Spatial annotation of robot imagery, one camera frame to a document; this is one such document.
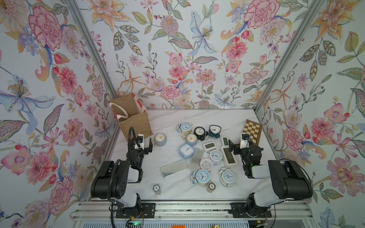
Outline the dark teal alarm clock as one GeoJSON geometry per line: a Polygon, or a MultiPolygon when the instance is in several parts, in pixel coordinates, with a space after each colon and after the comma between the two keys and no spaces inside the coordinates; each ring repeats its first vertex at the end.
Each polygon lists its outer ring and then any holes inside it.
{"type": "Polygon", "coordinates": [[[214,138],[214,139],[220,138],[220,136],[221,136],[220,133],[221,133],[221,127],[220,126],[210,125],[209,130],[208,130],[208,135],[211,138],[214,138]]]}

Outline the silver mirror digital clock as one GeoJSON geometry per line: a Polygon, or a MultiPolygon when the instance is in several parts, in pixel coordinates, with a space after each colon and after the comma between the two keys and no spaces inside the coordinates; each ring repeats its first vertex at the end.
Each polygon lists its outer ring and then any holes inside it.
{"type": "Polygon", "coordinates": [[[173,174],[179,173],[187,169],[186,160],[179,160],[174,163],[168,164],[166,166],[161,167],[161,173],[164,179],[173,174]]]}

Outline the burlap canvas bag red trim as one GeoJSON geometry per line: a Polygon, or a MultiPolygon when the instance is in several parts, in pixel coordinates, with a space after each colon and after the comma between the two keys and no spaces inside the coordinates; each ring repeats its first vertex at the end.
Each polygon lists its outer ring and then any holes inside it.
{"type": "Polygon", "coordinates": [[[134,93],[110,100],[108,104],[126,140],[130,127],[134,128],[136,135],[142,134],[145,138],[153,135],[148,112],[134,93]]]}

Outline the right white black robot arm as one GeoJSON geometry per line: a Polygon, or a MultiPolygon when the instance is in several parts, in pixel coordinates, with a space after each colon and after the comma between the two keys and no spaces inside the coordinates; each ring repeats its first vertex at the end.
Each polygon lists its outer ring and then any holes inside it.
{"type": "Polygon", "coordinates": [[[304,200],[313,195],[312,183],[300,165],[292,160],[269,160],[261,164],[263,148],[250,140],[234,144],[228,141],[230,152],[239,155],[244,174],[249,179],[268,179],[271,184],[251,193],[246,199],[245,210],[269,209],[287,200],[304,200]]]}

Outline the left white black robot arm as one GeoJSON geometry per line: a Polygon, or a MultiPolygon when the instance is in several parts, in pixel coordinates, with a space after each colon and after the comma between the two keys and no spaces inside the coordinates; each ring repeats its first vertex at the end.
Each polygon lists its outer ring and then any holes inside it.
{"type": "Polygon", "coordinates": [[[107,200],[120,209],[142,209],[138,193],[127,192],[127,184],[140,183],[143,177],[142,164],[144,156],[151,153],[153,143],[148,147],[139,136],[137,140],[129,140],[126,160],[105,161],[91,185],[91,197],[107,200]]]}

